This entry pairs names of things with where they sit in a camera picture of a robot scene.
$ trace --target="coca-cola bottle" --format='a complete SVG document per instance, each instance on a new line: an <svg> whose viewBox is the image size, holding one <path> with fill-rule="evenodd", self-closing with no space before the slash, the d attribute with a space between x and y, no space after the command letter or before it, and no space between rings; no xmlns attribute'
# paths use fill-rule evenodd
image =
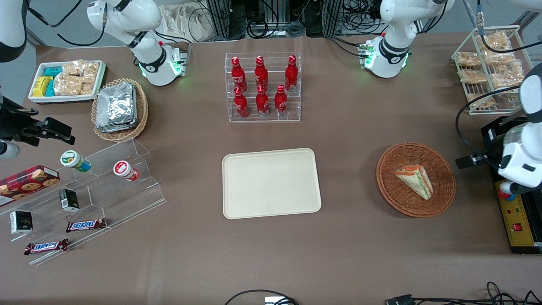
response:
<svg viewBox="0 0 542 305"><path fill-rule="evenodd" d="M297 59L295 55L290 55L288 58L288 67L286 67L286 90L293 92L298 89L298 66L296 65Z"/></svg>
<svg viewBox="0 0 542 305"><path fill-rule="evenodd" d="M262 85L257 87L258 94L256 95L256 107L258 107L258 115L262 118L269 116L269 98Z"/></svg>
<svg viewBox="0 0 542 305"><path fill-rule="evenodd" d="M241 119L248 118L248 116L250 115L250 110L248 109L247 98L244 97L243 92L241 92L241 88L239 87L235 87L234 93L235 109L239 113Z"/></svg>
<svg viewBox="0 0 542 305"><path fill-rule="evenodd" d="M269 78L267 76L267 68L263 64L263 57L256 57L256 69L254 69L256 77L256 86L263 86L264 92L267 92L267 83Z"/></svg>
<svg viewBox="0 0 542 305"><path fill-rule="evenodd" d="M276 94L275 94L275 110L276 115L279 117L284 117L288 113L286 110L286 101L288 100L288 97L286 96L286 93L284 93L284 85L280 84L276 87Z"/></svg>
<svg viewBox="0 0 542 305"><path fill-rule="evenodd" d="M241 88L242 93L247 91L247 79L244 76L243 67L239 64L239 58L231 58L231 63L233 68L231 69L231 77L234 79L234 84L236 87Z"/></svg>

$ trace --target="snickers bar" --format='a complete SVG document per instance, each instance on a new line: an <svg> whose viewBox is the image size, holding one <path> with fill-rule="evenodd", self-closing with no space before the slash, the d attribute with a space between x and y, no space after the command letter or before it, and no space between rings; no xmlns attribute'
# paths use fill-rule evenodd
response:
<svg viewBox="0 0 542 305"><path fill-rule="evenodd" d="M68 249L68 239L63 239L59 242L53 242L53 243L43 243L43 244L33 244L30 243L24 249L24 255L30 255L30 254L36 254L40 252L47 252L47 251L55 251L55 250L62 250L66 251Z"/></svg>
<svg viewBox="0 0 542 305"><path fill-rule="evenodd" d="M68 223L68 228L66 233L71 231L81 231L81 230L90 230L95 228L105 228L107 226L107 221L105 218L79 221L78 223Z"/></svg>

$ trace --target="red cookie box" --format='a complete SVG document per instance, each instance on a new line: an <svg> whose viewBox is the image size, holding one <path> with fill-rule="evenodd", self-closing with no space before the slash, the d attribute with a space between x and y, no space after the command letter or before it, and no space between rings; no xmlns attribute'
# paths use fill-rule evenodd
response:
<svg viewBox="0 0 542 305"><path fill-rule="evenodd" d="M57 171L36 165L0 180L0 207L60 181Z"/></svg>

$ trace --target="brown woven basket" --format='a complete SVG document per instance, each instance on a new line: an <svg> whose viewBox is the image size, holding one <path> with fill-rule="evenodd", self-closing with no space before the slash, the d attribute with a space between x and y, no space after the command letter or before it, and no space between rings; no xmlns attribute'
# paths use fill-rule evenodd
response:
<svg viewBox="0 0 542 305"><path fill-rule="evenodd" d="M113 142L122 142L128 138L135 138L139 136L139 134L143 131L145 128L145 125L147 124L147 118L149 117L149 106L147 103L147 96L145 96L145 92L143 92L143 89L141 86L132 79L115 79L111 82L108 82L104 85L104 87L111 87L116 86L120 84L121 82L129 82L130 84L134 85L135 87L135 98L137 103L137 117L138 117L138 125L133 129L127 129L127 130L120 130L115 132L101 132L98 129L94 128L94 133L97 134L100 138L108 141ZM91 112L91 120L94 124L96 124L96 105L98 103L98 96L94 97L94 101L92 102L92 112Z"/></svg>
<svg viewBox="0 0 542 305"><path fill-rule="evenodd" d="M425 168L433 186L429 200L416 194L394 172L405 165ZM413 217L433 217L446 211L454 201L455 176L448 162L434 149L418 143L401 143L382 154L376 167L378 188L394 208Z"/></svg>

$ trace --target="table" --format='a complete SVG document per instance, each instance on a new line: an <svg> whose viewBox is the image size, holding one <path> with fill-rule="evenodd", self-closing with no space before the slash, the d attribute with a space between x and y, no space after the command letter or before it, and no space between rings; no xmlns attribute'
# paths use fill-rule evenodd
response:
<svg viewBox="0 0 542 305"><path fill-rule="evenodd" d="M5 304L223 304L246 289L273 289L304 304L381 304L385 298L484 297L487 281L523 297L542 282L537 256L509 253L487 167L454 172L457 196L445 213L408 218L381 196L376 163L389 146L427 144L451 164L471 153L454 131L465 103L449 57L467 33L420 35L406 68L380 79L324 39L270 39L193 46L187 76L153 87L126 47L38 47L38 63L100 59L107 80L132 78L145 90L149 122L138 138L167 203L59 258L28 266L0 230L0 300ZM352 37L365 41L366 37ZM231 124L224 93L226 52L303 56L300 123ZM90 104L26 107L73 127L73 149L112 143L93 134ZM464 115L481 145L494 116ZM222 214L222 158L231 153L309 147L322 208L313 214L228 220ZM60 167L68 145L43 140L1 161L0 176L34 164ZM262 304L263 295L236 304Z"/></svg>

